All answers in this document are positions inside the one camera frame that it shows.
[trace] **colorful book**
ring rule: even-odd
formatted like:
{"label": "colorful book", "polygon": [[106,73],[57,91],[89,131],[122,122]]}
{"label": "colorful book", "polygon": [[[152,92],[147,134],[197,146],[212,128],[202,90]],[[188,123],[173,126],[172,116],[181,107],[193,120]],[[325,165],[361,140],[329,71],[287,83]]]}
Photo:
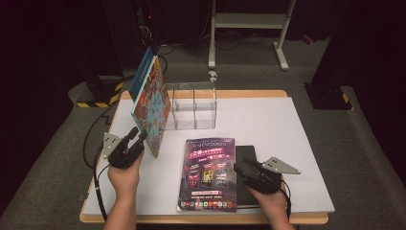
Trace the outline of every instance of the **colorful book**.
{"label": "colorful book", "polygon": [[159,58],[149,48],[128,90],[134,107],[131,115],[138,129],[147,131],[146,142],[158,157],[170,111],[170,99],[165,90]]}
{"label": "colorful book", "polygon": [[237,211],[233,138],[187,140],[178,211]]}

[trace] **magazine cover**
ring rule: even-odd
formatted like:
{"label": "magazine cover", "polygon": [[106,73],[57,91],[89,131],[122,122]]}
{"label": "magazine cover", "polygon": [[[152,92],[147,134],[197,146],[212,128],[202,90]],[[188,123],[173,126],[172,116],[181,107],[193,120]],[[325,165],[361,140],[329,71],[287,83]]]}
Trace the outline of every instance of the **magazine cover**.
{"label": "magazine cover", "polygon": [[145,72],[144,81],[139,87],[134,109],[131,112],[138,129],[147,131],[146,142],[155,157],[159,154],[170,111],[169,94],[164,90],[164,85],[159,58],[155,56],[149,72]]}
{"label": "magazine cover", "polygon": [[237,211],[233,138],[187,140],[178,211]]}

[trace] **person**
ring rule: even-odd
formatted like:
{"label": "person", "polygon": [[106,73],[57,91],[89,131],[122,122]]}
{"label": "person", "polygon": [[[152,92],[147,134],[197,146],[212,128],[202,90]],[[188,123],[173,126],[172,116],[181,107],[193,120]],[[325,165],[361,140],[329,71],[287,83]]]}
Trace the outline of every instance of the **person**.
{"label": "person", "polygon": [[[136,194],[140,182],[140,166],[143,157],[144,152],[126,170],[114,167],[108,169],[108,178],[116,191],[116,201],[104,225],[104,230],[136,229]],[[286,198],[281,191],[272,195],[264,195],[251,188],[248,190],[258,200],[259,207],[265,214],[271,229],[294,229],[287,217]]]}

